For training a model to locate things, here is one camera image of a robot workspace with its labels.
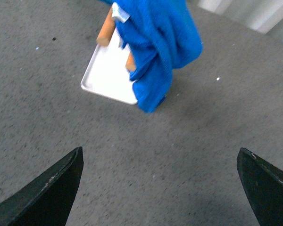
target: gray carpet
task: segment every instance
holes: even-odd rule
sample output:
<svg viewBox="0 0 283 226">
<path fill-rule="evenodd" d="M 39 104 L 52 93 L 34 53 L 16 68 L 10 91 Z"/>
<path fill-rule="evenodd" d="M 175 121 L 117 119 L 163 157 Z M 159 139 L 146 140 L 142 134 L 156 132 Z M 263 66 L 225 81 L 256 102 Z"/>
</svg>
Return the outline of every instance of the gray carpet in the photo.
<svg viewBox="0 0 283 226">
<path fill-rule="evenodd" d="M 145 114 L 80 88 L 108 6 L 0 1 L 0 202 L 83 146 L 68 226 L 258 225 L 236 158 L 283 170 L 283 44 L 189 7 L 204 51 Z"/>
</svg>

